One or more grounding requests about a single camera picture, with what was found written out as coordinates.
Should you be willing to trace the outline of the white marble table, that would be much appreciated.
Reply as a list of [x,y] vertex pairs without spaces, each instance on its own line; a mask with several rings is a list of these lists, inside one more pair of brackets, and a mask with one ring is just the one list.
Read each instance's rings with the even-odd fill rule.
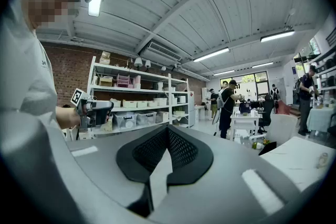
[[[317,169],[319,156],[324,152],[329,155],[328,164]],[[300,191],[303,191],[325,178],[336,158],[336,150],[299,137],[292,137],[261,158],[283,172]]]

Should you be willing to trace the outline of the person's grey t-shirt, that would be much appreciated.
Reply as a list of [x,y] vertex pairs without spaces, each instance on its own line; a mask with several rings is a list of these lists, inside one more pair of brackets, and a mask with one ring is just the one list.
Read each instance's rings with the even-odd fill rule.
[[21,0],[0,17],[0,108],[19,110],[57,128],[57,93],[48,56],[24,19]]

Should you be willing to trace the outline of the white office chair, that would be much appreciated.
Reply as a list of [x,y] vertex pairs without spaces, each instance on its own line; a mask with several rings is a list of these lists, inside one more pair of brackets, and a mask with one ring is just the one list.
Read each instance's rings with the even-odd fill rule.
[[254,143],[259,138],[265,138],[270,142],[277,142],[277,145],[281,145],[293,137],[297,121],[298,119],[292,115],[272,114],[268,131],[264,134],[250,136],[249,141]]

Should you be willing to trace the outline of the white ceiling air conditioner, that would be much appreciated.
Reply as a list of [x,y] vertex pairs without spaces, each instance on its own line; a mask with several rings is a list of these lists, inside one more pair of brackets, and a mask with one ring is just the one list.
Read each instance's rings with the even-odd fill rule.
[[157,56],[160,55],[161,57],[177,62],[182,59],[182,57],[179,56],[177,53],[156,41],[150,41],[140,51],[140,55],[142,56],[149,56],[150,54]]

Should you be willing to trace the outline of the person's left forearm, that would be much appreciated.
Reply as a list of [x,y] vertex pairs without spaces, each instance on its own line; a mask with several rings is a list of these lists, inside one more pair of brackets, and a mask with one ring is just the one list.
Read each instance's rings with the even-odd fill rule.
[[71,129],[80,124],[80,116],[75,108],[56,107],[56,120],[61,129]]

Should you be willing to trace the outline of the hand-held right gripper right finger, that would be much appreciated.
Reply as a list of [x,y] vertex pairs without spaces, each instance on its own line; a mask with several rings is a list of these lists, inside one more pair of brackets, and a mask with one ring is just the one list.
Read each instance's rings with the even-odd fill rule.
[[214,160],[196,183],[169,187],[168,194],[148,216],[154,224],[254,224],[269,215],[259,204],[257,186],[249,186],[242,174],[254,170],[266,186],[287,205],[300,190],[284,173],[262,157],[235,142],[197,130],[182,128],[207,144]]

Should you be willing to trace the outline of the brown cardboard box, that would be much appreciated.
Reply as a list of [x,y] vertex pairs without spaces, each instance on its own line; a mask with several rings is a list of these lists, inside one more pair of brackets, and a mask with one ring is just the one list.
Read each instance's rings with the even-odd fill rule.
[[112,87],[113,86],[113,78],[112,77],[101,77],[99,79],[99,85],[103,87]]

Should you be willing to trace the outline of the white refrigerator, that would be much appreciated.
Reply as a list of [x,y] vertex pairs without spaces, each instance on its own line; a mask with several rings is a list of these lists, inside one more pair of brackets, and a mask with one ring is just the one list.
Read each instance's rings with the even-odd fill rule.
[[194,100],[194,92],[190,91],[188,94],[188,124],[189,127],[192,127],[195,124],[195,100]]

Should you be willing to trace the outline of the black office chair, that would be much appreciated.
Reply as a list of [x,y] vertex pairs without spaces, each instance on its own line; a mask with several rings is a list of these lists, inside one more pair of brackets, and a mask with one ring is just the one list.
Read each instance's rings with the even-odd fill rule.
[[263,102],[263,113],[261,119],[259,120],[258,134],[266,133],[265,126],[271,124],[271,112],[274,108],[274,100],[270,94],[265,95],[265,100]]

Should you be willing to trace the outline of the small white table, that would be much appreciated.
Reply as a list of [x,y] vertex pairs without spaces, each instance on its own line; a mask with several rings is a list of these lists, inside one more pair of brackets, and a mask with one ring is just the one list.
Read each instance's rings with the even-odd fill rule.
[[256,111],[251,111],[246,115],[235,112],[231,117],[230,125],[230,140],[233,141],[236,137],[236,132],[245,130],[248,135],[256,135],[259,129],[259,121],[261,116]]

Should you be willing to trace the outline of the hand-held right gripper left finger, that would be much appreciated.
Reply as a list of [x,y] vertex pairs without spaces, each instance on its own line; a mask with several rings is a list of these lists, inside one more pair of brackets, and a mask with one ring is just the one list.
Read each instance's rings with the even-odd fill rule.
[[139,199],[143,184],[128,180],[116,163],[124,144],[155,131],[147,127],[121,135],[68,141],[61,133],[48,137],[61,179],[84,218],[137,218],[127,206]]

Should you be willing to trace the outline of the table with pale green cloth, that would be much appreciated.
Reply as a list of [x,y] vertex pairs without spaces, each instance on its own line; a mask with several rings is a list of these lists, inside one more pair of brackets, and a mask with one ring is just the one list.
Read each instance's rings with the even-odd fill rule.
[[309,131],[327,132],[332,123],[336,123],[336,116],[331,116],[336,113],[336,108],[312,108],[307,118],[307,128]]

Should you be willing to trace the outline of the black bag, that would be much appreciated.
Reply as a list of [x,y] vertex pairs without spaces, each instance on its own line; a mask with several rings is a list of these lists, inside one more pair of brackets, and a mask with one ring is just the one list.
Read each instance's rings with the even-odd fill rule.
[[264,148],[258,154],[259,156],[264,155],[277,147],[277,142],[270,142],[264,146]]

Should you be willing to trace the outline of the stack of beige boxes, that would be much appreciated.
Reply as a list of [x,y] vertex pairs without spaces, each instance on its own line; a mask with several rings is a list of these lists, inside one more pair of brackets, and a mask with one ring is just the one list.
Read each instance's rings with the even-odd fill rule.
[[101,54],[101,57],[99,59],[99,63],[100,64],[104,64],[104,65],[109,65],[110,64],[110,53],[109,52],[106,52],[106,51],[103,51],[102,54]]

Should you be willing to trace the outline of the white metal shelving unit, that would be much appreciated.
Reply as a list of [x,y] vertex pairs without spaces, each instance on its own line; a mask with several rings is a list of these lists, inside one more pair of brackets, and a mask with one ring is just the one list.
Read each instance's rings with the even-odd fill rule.
[[[118,88],[117,75],[130,76],[134,78],[134,88]],[[99,85],[101,77],[112,77],[113,86],[103,87]],[[177,91],[176,86],[179,84],[188,85],[187,80],[178,80],[172,78],[171,74],[165,76],[152,74],[143,71],[134,70],[128,66],[118,67],[97,63],[92,60],[87,90],[90,94],[101,101],[112,101],[114,107],[111,111],[110,119],[102,127],[92,127],[88,133],[91,138],[102,138],[104,136],[119,135],[124,132],[134,132],[146,127],[154,127],[162,124],[172,124],[182,122],[185,127],[188,124],[188,94],[189,91]],[[158,106],[154,98],[167,98],[166,106]],[[122,100],[128,101],[147,101],[146,108],[127,109],[122,106]],[[134,112],[139,111],[166,111],[169,113],[169,121],[165,123],[155,123],[152,125],[138,126],[131,129],[119,129],[115,127],[113,115],[117,112]]]

